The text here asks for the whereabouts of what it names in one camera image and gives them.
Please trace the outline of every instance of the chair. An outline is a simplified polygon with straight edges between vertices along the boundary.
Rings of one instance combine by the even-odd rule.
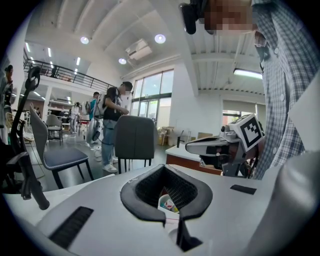
[[[58,172],[67,168],[77,166],[82,179],[84,179],[79,166],[82,163],[86,164],[90,178],[91,180],[94,180],[89,166],[88,156],[80,150],[74,147],[68,147],[63,149],[45,151],[48,138],[48,128],[45,123],[41,121],[32,104],[30,104],[30,114],[36,150],[40,156],[43,166],[46,169],[52,171],[55,183],[57,184],[58,188],[64,188]]]
[[[50,114],[48,115],[45,124],[48,127],[49,132],[59,132],[59,141],[61,145],[61,141],[62,143],[64,142],[62,134],[62,121],[60,121],[56,115]]]
[[[127,159],[149,160],[155,157],[158,132],[155,123],[146,117],[125,115],[119,118],[114,127],[114,152],[118,157],[119,174],[121,159],[127,171]]]

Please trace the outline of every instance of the black rubber pad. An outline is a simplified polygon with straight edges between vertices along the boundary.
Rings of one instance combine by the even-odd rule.
[[[93,209],[80,206],[53,232],[49,239],[67,249],[93,212]]]

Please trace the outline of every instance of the checkered shirt sleeve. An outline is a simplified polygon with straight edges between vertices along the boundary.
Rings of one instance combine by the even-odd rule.
[[[304,145],[288,111],[320,67],[320,52],[302,21],[280,0],[252,0],[259,31],[268,43],[263,86],[266,101],[265,145],[254,179],[270,167],[301,154]]]

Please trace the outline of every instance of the desk surface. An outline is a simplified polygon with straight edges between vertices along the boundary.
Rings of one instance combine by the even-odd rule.
[[[198,154],[191,154],[186,151],[185,144],[180,143],[180,146],[173,146],[165,151],[167,155],[175,156],[178,158],[189,159],[192,161],[200,162],[200,156]]]

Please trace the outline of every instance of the white ceiling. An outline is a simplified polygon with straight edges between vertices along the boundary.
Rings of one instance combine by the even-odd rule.
[[[186,66],[195,95],[214,91],[263,95],[261,80],[233,75],[235,68],[260,71],[253,33],[212,36],[197,24],[196,33],[189,35],[178,9],[182,2],[189,1],[46,0],[36,8],[26,39],[46,47],[55,45],[55,51],[68,52],[71,58],[79,55],[88,63],[111,63],[123,78],[178,57]],[[164,44],[155,43],[157,34],[166,36]],[[81,36],[90,43],[81,44]],[[148,42],[152,54],[120,65],[119,58],[128,59],[125,49],[139,39]]]

